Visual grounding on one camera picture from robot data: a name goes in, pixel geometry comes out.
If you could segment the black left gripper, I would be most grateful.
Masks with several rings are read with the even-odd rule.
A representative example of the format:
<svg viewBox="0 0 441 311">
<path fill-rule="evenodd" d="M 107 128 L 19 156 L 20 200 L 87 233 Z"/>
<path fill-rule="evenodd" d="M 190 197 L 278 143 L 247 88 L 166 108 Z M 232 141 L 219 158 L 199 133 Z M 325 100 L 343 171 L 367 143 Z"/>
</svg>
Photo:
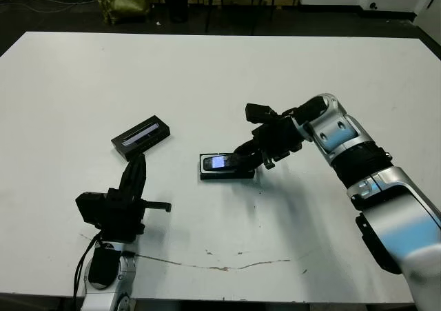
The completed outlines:
<svg viewBox="0 0 441 311">
<path fill-rule="evenodd" d="M 146 160 L 141 153 L 129 160 L 119 188 L 110 188 L 105 196 L 99 219 L 103 240 L 133 243 L 144 233 L 146 209 L 171 212 L 171 203 L 142 198 L 145 181 Z"/>
</svg>

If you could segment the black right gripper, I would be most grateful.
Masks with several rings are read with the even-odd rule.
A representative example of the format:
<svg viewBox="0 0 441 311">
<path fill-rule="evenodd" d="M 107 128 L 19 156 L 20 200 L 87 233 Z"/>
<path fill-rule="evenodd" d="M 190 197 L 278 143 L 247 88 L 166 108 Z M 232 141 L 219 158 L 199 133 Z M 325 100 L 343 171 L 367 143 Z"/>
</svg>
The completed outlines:
<svg viewBox="0 0 441 311">
<path fill-rule="evenodd" d="M 234 150 L 234 154 L 241 157 L 241 172 L 250 172 L 262 164 L 268 170 L 272 169 L 275 162 L 299 151 L 304 141 L 291 117 L 264 123 L 252 130 L 252 135 L 253 139 Z"/>
</svg>

